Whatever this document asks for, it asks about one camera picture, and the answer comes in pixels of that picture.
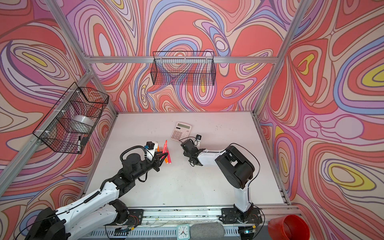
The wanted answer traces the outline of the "pink pen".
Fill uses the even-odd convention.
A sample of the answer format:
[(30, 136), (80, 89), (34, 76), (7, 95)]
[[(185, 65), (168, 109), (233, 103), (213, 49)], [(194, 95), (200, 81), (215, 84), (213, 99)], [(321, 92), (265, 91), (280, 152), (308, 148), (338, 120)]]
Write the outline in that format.
[(168, 156), (167, 156), (167, 163), (168, 163), (168, 164), (171, 164), (172, 161), (171, 161), (170, 153), (169, 153), (169, 152), (167, 152), (167, 153), (168, 153)]
[(168, 152), (167, 148), (168, 148), (168, 141), (166, 140), (165, 144), (164, 144), (164, 147), (163, 147), (163, 153), (167, 153)]

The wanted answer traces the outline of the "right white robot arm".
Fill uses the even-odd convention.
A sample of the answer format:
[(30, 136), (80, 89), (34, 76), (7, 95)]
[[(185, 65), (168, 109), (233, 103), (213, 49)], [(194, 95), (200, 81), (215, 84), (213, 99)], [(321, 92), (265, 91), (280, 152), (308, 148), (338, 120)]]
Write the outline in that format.
[(183, 155), (189, 158), (191, 166), (217, 166), (226, 180), (234, 188), (235, 214), (243, 221), (251, 215), (253, 203), (250, 197), (250, 183), (254, 179), (255, 166), (238, 150), (237, 143), (229, 144), (224, 150), (210, 151), (198, 149), (191, 139), (181, 142)]

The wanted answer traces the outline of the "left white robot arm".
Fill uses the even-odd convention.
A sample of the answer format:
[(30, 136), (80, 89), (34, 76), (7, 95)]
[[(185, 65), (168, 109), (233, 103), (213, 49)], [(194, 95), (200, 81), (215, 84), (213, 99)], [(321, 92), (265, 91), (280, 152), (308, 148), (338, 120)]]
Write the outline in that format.
[(101, 187), (72, 204), (41, 211), (35, 221), (26, 227), (27, 240), (78, 240), (95, 229), (109, 225), (127, 225), (136, 228), (140, 220), (132, 216), (119, 198), (128, 193), (141, 176), (150, 170), (159, 171), (168, 156), (155, 152), (150, 161), (143, 161), (133, 153), (122, 161), (122, 168)]

